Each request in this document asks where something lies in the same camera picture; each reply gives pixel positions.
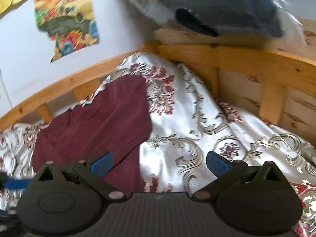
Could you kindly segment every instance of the bed headboard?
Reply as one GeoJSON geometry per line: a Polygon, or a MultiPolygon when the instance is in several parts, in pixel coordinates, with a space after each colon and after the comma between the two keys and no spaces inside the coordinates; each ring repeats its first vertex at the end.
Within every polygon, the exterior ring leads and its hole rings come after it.
{"type": "Polygon", "coordinates": [[[0,131],[34,110],[44,121],[50,121],[52,114],[47,102],[71,90],[78,101],[85,99],[101,84],[100,77],[110,73],[125,57],[137,51],[184,62],[204,81],[216,98],[219,97],[218,68],[263,77],[259,117],[275,125],[280,120],[286,87],[316,98],[316,61],[281,51],[219,45],[160,45],[154,41],[142,45],[139,50],[80,70],[35,93],[0,118],[0,131]]]}

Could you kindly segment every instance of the dark red fabric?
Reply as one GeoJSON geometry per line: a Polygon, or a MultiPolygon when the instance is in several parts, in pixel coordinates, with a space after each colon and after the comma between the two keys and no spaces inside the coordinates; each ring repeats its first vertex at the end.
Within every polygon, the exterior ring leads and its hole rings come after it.
{"type": "Polygon", "coordinates": [[[47,161],[71,166],[110,151],[114,164],[105,179],[129,195],[143,186],[139,145],[151,130],[145,80],[137,75],[122,76],[107,84],[91,104],[75,106],[39,132],[33,168],[37,172],[47,161]]]}

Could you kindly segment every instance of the bedspread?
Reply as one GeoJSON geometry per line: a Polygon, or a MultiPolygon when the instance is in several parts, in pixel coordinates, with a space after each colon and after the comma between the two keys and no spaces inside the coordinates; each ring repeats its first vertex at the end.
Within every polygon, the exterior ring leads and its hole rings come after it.
{"type": "Polygon", "coordinates": [[[209,151],[254,166],[271,160],[303,202],[296,233],[300,237],[315,235],[316,151],[311,144],[245,110],[215,101],[185,65],[176,66],[152,54],[126,58],[91,98],[80,104],[93,103],[110,82],[126,74],[141,75],[147,86],[153,129],[139,150],[144,191],[192,194],[212,182],[216,176],[205,162],[209,151]]]}

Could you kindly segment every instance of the transparent plastic bag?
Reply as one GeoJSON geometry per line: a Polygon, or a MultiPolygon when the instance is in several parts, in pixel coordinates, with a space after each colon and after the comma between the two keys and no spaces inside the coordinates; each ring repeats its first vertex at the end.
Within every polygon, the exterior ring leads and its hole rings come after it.
{"type": "Polygon", "coordinates": [[[164,25],[174,20],[211,36],[250,34],[305,45],[302,26],[287,11],[288,0],[129,0],[164,25]]]}

